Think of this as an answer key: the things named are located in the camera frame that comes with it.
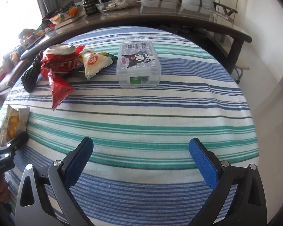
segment qr code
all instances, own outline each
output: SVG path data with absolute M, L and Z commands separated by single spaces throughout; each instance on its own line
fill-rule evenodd
M 149 81 L 148 76 L 142 76 L 141 78 L 142 78 L 141 83 L 147 83 Z

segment human hand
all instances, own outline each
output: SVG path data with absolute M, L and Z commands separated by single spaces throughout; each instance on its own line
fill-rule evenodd
M 8 183 L 5 180 L 5 175 L 2 173 L 0 175 L 0 202 L 8 203 L 11 194 L 8 190 Z

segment tape roll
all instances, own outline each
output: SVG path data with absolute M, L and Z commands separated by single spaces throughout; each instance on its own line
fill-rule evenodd
M 123 5 L 126 2 L 126 0 L 115 0 L 116 5 Z

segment tile floor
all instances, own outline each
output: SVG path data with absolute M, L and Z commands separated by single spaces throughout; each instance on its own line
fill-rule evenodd
M 283 204 L 283 85 L 245 44 L 241 57 L 251 70 L 245 70 L 239 84 L 250 106 L 259 144 L 259 172 L 266 196 L 270 221 Z

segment patterned fabric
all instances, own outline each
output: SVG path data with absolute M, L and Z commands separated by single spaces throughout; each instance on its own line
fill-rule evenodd
M 243 93 L 200 47 L 142 27 L 100 29 L 66 42 L 117 55 L 120 44 L 138 40 L 152 41 L 158 53 L 158 86 L 121 89 L 112 64 L 91 81 L 68 78 L 75 90 L 55 111 L 48 81 L 40 77 L 32 94 L 19 82 L 14 86 L 2 113 L 7 104 L 28 105 L 31 113 L 30 140 L 16 152 L 16 167 L 7 174 L 13 206 L 26 164 L 63 159 L 84 137 L 93 139 L 94 152 L 71 191 L 96 226 L 188 225 L 212 191 L 189 154 L 193 137 L 220 160 L 244 167 L 258 163 L 255 127 Z M 235 187 L 219 219 L 234 193 Z M 50 187 L 48 194 L 63 218 Z

